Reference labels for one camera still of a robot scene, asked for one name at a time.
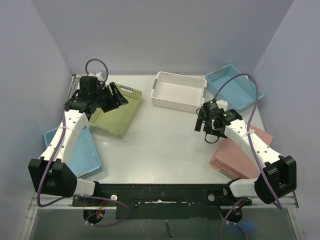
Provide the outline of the green perforated plastic basket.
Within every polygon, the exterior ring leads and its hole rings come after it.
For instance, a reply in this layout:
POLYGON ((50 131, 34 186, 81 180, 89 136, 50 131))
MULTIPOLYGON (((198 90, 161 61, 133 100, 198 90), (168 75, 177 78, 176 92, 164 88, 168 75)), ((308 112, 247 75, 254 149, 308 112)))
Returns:
POLYGON ((122 84, 116 84, 128 104, 104 113, 98 108, 91 116, 88 125, 97 131, 123 139, 142 103, 143 92, 122 84))

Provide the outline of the pink perforated plastic basket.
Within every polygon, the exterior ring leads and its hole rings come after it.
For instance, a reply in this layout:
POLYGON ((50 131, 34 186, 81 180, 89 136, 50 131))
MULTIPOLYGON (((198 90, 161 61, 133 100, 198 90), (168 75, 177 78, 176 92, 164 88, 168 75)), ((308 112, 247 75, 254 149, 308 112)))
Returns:
POLYGON ((232 180, 255 179, 260 174, 252 150, 245 153, 231 138, 221 142, 209 164, 232 180))

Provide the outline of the white perforated plastic basket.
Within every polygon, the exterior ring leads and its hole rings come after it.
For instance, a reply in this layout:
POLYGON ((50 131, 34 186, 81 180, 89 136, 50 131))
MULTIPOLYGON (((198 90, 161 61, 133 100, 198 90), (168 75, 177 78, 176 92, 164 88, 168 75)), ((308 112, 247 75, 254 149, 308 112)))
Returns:
POLYGON ((205 100, 204 78, 159 71, 151 89, 154 106, 195 113, 205 100))

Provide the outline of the blue basket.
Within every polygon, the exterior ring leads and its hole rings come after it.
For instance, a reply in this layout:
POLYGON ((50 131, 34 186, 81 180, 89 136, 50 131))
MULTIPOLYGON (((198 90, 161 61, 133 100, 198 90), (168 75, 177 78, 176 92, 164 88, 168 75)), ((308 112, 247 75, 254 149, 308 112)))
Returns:
POLYGON ((87 125, 77 138, 68 166, 81 179, 86 179, 102 170, 101 160, 87 125))
POLYGON ((253 106, 256 101, 256 86, 248 76, 241 75, 241 72, 232 64, 205 75, 207 80, 206 89, 218 100, 227 101, 228 109, 242 112, 253 106))

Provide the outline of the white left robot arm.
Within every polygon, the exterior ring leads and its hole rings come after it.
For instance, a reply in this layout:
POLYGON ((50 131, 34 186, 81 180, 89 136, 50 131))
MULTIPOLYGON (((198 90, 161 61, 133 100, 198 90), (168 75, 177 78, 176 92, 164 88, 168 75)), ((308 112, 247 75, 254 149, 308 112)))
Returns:
POLYGON ((28 164, 38 206, 43 207, 42 194, 61 199, 80 196, 92 206, 100 203, 99 183, 78 178, 69 161, 81 131, 97 109, 107 113, 128 103, 114 82, 105 84, 96 76, 80 77, 79 89, 62 107, 62 120, 50 145, 28 164))

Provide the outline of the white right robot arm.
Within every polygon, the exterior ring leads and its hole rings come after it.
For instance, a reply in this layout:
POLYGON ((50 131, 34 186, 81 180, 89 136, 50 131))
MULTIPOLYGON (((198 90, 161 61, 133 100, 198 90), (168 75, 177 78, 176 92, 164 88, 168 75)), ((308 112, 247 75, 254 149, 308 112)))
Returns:
POLYGON ((229 188, 222 192, 227 204, 233 205, 240 198, 258 197, 265 204, 275 204, 280 209, 280 198, 296 190, 296 160, 273 150, 234 109, 224 110, 214 99, 203 103, 197 114, 195 131, 231 139, 260 171, 256 178, 229 183, 229 188))

